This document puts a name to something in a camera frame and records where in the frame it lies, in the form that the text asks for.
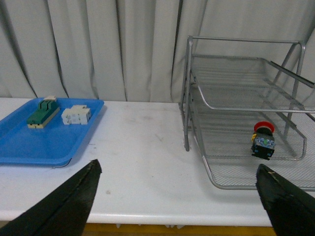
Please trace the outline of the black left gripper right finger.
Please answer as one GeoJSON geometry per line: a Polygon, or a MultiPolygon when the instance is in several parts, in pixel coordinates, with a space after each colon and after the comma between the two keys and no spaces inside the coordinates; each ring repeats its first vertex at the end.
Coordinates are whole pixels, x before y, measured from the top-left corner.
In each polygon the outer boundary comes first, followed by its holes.
{"type": "Polygon", "coordinates": [[[278,236],[315,234],[315,198],[274,170],[260,164],[256,188],[278,236]]]}

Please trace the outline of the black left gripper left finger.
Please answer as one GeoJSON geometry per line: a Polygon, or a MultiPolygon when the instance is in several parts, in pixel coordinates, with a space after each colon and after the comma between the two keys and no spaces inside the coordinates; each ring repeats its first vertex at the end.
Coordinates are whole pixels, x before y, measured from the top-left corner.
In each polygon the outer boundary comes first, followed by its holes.
{"type": "Polygon", "coordinates": [[[80,236],[102,169],[92,160],[40,202],[0,229],[2,236],[80,236]]]}

